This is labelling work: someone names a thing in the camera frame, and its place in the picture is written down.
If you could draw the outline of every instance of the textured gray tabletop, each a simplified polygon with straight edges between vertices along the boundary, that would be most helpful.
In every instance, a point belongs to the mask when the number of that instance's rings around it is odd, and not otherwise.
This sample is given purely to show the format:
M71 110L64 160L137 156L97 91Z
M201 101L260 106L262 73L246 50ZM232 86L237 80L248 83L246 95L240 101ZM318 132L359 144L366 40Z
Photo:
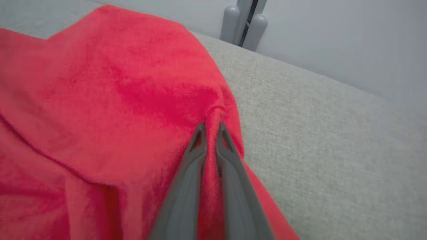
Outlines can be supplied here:
M0 4L0 27L40 38L100 6ZM235 95L245 160L301 239L426 239L425 121L335 80L194 35Z

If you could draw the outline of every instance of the red fabric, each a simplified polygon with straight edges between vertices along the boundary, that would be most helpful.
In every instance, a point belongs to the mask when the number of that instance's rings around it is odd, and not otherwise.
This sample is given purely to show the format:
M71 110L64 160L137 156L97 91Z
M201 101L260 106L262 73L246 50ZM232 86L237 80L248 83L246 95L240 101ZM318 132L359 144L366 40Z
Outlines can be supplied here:
M200 122L198 235L224 237L214 143L222 121L243 156L239 116L183 26L103 6L47 40L0 29L0 114L0 239L145 239ZM247 171L277 239L296 240Z

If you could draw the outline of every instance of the red cloth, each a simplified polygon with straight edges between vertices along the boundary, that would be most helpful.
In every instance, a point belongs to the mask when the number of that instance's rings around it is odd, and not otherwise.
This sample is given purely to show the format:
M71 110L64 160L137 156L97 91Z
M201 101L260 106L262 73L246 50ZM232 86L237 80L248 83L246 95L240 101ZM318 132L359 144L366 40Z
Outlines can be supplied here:
M206 122L199 239L224 237L214 156L236 103L180 24L103 6L47 40L0 29L0 239L145 239ZM278 239L296 240L246 167Z

